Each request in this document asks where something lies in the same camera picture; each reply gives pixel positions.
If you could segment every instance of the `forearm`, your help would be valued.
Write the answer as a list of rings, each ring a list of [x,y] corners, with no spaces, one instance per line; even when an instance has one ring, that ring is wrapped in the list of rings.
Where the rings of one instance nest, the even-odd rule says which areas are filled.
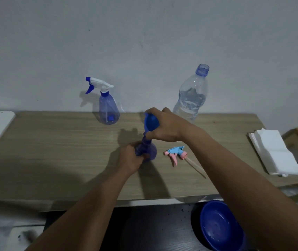
[[[260,248],[296,248],[298,205],[202,129],[190,126],[183,142],[193,151],[243,229]]]
[[[38,237],[27,251],[99,250],[128,175],[118,170],[96,186]]]

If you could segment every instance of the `person's left arm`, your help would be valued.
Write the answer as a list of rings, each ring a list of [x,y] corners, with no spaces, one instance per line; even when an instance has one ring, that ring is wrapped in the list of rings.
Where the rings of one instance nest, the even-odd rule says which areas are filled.
[[[138,144],[121,148],[115,173],[80,199],[26,251],[98,251],[119,193],[144,159],[135,155]]]

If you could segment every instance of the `person's right hand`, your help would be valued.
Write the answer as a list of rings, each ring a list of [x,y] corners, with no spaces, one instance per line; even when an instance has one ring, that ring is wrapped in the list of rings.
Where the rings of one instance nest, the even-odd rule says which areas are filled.
[[[164,107],[162,111],[153,107],[147,110],[146,113],[155,115],[159,121],[159,127],[157,129],[147,132],[146,138],[149,140],[158,139],[166,142],[181,141],[186,129],[193,125],[172,113],[167,107]]]

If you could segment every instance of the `white spray head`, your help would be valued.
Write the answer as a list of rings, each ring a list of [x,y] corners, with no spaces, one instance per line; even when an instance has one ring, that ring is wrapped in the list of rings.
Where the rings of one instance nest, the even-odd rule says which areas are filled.
[[[108,92],[108,88],[114,87],[114,85],[106,83],[105,81],[97,78],[86,77],[86,81],[88,81],[90,86],[85,94],[92,92],[92,90],[94,90],[95,88],[99,88],[100,92],[106,93]]]

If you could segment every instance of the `blue spray bottle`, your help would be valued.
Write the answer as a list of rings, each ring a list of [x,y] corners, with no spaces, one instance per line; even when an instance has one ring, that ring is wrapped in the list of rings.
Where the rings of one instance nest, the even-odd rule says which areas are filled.
[[[145,113],[146,117],[144,119],[144,133],[142,138],[142,143],[135,148],[136,156],[140,156],[142,154],[149,154],[149,158],[143,162],[147,162],[149,160],[154,160],[157,155],[157,148],[155,144],[151,143],[151,140],[146,138],[146,133],[148,131],[153,131],[154,129],[159,127],[159,121],[153,114]]]
[[[119,120],[120,112],[117,105],[109,94],[108,88],[113,88],[114,85],[110,85],[103,80],[97,78],[86,77],[86,81],[89,83],[89,88],[85,94],[92,92],[95,88],[100,89],[99,98],[99,116],[100,121],[104,124],[111,125]]]

